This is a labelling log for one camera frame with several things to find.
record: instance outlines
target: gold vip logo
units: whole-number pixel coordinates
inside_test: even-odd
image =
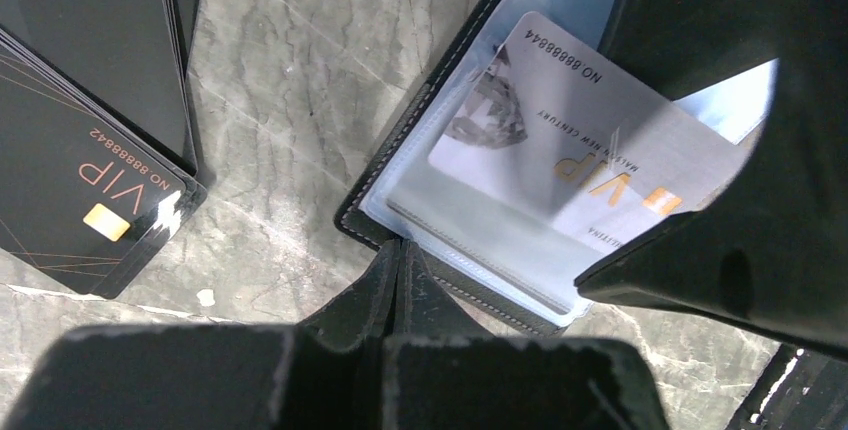
[[[597,155],[594,153],[589,153],[580,161],[573,158],[564,158],[554,166],[554,174],[566,182],[575,182],[579,180],[579,183],[577,184],[578,187],[587,188],[595,183],[596,177],[601,170],[608,167],[607,161],[602,160],[599,164],[592,168],[588,174],[586,174],[585,170],[592,167],[592,163],[594,163],[596,157]],[[630,178],[631,175],[629,173],[620,173],[606,182],[597,184],[594,188],[589,190],[589,195],[597,197],[611,192],[608,203],[609,206],[614,207],[621,199],[624,189],[627,188],[628,183],[630,183]],[[649,208],[654,213],[665,217],[682,203],[682,198],[663,187],[658,187],[650,195],[648,195],[648,197],[642,202],[642,205]]]
[[[140,183],[129,188],[122,187],[120,181],[125,171],[121,169],[117,172],[112,172],[113,166],[115,166],[115,162],[109,162],[102,169],[93,163],[83,163],[79,168],[79,176],[94,187],[99,186],[101,182],[105,184],[102,193],[110,195],[109,198],[111,200],[118,200],[125,197],[132,198],[135,196],[133,215],[138,215],[138,207],[141,204],[141,197],[144,195],[144,184]],[[107,174],[110,176],[110,179],[104,180]]]

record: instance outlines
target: white stitching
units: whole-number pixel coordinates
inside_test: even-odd
[[[474,303],[476,303],[478,305],[482,305],[482,306],[488,308],[492,312],[495,312],[496,314],[500,315],[501,317],[503,317],[503,318],[509,320],[510,322],[516,324],[517,326],[523,328],[524,330],[527,330],[528,332],[530,332],[534,335],[538,335],[540,337],[544,336],[541,332],[539,332],[535,328],[527,325],[526,323],[521,322],[520,320],[513,317],[512,315],[509,315],[505,312],[498,310],[497,308],[493,307],[492,305],[489,305],[488,303],[486,303],[483,300],[475,297],[474,295],[471,295],[470,293],[466,292],[465,290],[460,289],[459,287],[457,287],[456,285],[453,285],[452,283],[448,282],[447,280],[440,278],[440,277],[437,277],[435,275],[432,275],[432,277],[433,277],[433,280],[435,280],[435,281],[441,283],[442,285],[450,288],[452,291],[470,299],[471,301],[473,301]]]
[[[469,31],[465,33],[465,37],[462,39],[462,41],[457,46],[456,51],[453,54],[451,54],[450,59],[447,61],[447,63],[444,66],[442,66],[442,70],[436,76],[436,81],[433,82],[433,85],[430,87],[429,90],[427,90],[427,93],[424,95],[424,98],[421,99],[421,102],[418,104],[418,106],[412,112],[412,115],[409,116],[409,119],[406,121],[406,124],[404,125],[403,129],[401,129],[400,133],[395,137],[394,141],[392,142],[392,145],[389,147],[388,151],[386,151],[386,154],[383,155],[383,158],[381,158],[380,161],[377,163],[377,168],[375,168],[374,171],[371,172],[371,176],[365,182],[365,185],[362,186],[362,190],[359,193],[356,194],[356,197],[353,199],[353,202],[351,202],[350,206],[347,207],[347,210],[345,210],[345,213],[342,215],[342,218],[340,219],[339,223],[341,224],[342,228],[344,228],[348,232],[356,234],[357,236],[359,236],[359,238],[364,239],[365,241],[371,243],[374,246],[377,246],[377,247],[380,246],[380,244],[375,242],[373,239],[366,237],[365,235],[363,235],[363,234],[357,232],[356,230],[353,230],[352,228],[350,228],[350,226],[347,223],[347,220],[350,216],[350,212],[362,202],[362,197],[368,192],[368,190],[371,189],[371,185],[374,183],[374,180],[376,180],[379,173],[383,170],[383,167],[385,166],[386,161],[394,155],[392,150],[394,150],[395,147],[400,145],[401,139],[404,136],[406,136],[407,132],[409,132],[409,129],[412,128],[412,122],[415,120],[415,118],[418,116],[418,114],[421,113],[421,110],[429,103],[428,100],[430,98],[430,95],[433,93],[433,90],[435,90],[436,88],[438,88],[440,86],[440,84],[442,83],[442,81],[441,81],[442,77],[445,75],[445,72],[451,66],[451,63],[456,58],[456,56],[459,55],[459,52],[465,46],[465,42],[468,41],[468,38],[471,36],[471,34],[475,33],[474,30],[480,24],[480,22],[483,20],[483,17],[486,15],[486,12],[488,11],[489,7],[492,5],[492,2],[494,2],[494,0],[488,0],[486,2],[486,6],[483,7],[483,10],[477,16],[477,19],[474,20],[474,23],[472,24]]]

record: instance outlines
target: card holder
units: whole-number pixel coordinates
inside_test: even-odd
[[[529,219],[499,202],[489,202],[485,206],[488,211],[475,213],[470,209],[472,197],[467,188],[433,172],[409,169],[422,168],[439,135],[472,91],[474,82],[479,81],[482,69],[486,69],[523,16],[538,12],[588,47],[601,48],[617,55],[616,60],[627,61],[632,55],[627,49],[638,44],[632,33],[622,30],[627,28],[622,22],[643,16],[644,9],[633,3],[639,1],[642,0],[480,0],[343,202],[336,215],[337,227],[372,248],[398,235],[417,241],[433,260],[430,268],[437,281],[522,331],[554,334],[581,316],[590,302],[580,298],[573,287],[573,278],[580,272],[558,272],[550,267],[547,274],[540,275],[544,273],[540,262],[558,257],[560,234],[528,226]],[[756,0],[731,3],[756,5]],[[745,21],[747,27],[742,33],[750,37],[746,41],[757,41],[762,22],[751,20]],[[691,28],[684,30],[691,33]],[[728,34],[728,41],[733,37],[733,41],[739,41],[738,31]],[[651,82],[652,87],[666,96],[684,97],[677,104],[686,113],[731,143],[739,143],[765,118],[776,68],[764,45],[751,44],[746,48],[750,51],[738,60],[721,59],[721,68],[716,67],[715,71],[698,67],[698,71],[689,72],[695,77],[671,82],[659,75]],[[689,60],[701,64],[706,57],[699,56],[700,59]],[[638,68],[634,73],[639,77]],[[744,90],[744,98],[739,97],[740,89]],[[425,201],[422,194],[434,197]],[[479,222],[469,227],[469,219]],[[490,231],[492,235],[469,239],[468,228],[476,233]],[[506,244],[490,245],[481,251],[485,245],[480,242],[487,238]],[[475,239],[476,248],[469,244]],[[559,257],[582,271],[596,261],[597,255],[581,249],[573,247]],[[540,250],[549,255],[540,257]],[[526,271],[512,270],[516,266]]]

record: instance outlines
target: black card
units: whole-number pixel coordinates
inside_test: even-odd
[[[195,175],[174,0],[0,0],[0,24]]]
[[[0,32],[0,248],[112,298],[206,191],[86,95]]]

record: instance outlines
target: gold chip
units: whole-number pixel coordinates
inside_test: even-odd
[[[130,228],[130,222],[99,203],[91,208],[82,221],[113,242],[117,242]]]

